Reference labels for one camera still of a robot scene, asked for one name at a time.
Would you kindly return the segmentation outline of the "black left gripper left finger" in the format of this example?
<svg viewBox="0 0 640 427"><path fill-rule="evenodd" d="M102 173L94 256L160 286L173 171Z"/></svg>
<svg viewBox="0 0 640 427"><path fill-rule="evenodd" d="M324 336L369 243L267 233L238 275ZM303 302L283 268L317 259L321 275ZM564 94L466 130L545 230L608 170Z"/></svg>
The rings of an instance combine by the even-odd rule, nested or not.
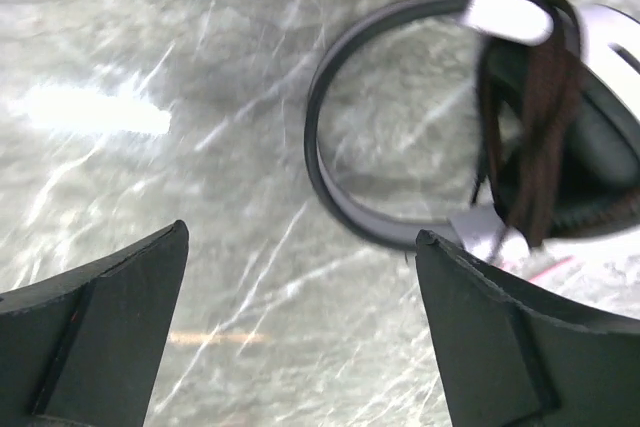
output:
<svg viewBox="0 0 640 427"><path fill-rule="evenodd" d="M143 425L188 252L178 220L2 293L2 425Z"/></svg>

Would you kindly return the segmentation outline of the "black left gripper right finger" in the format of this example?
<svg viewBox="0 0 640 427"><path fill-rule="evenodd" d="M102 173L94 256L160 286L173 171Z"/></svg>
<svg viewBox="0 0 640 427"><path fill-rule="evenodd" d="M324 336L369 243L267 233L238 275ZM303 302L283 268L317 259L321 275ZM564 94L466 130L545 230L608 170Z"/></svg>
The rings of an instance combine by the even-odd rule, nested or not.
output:
<svg viewBox="0 0 640 427"><path fill-rule="evenodd" d="M453 425L638 425L638 320L556 295L431 231L416 247Z"/></svg>

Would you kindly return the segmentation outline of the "white and black headphones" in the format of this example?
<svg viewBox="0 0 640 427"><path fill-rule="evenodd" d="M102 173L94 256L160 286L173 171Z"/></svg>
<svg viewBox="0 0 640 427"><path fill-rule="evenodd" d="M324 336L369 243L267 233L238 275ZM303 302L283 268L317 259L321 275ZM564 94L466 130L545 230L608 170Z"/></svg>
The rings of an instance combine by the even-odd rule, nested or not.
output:
<svg viewBox="0 0 640 427"><path fill-rule="evenodd" d="M309 181L356 236L480 258L639 224L639 23L567 0L401 0L345 30L306 99Z"/></svg>

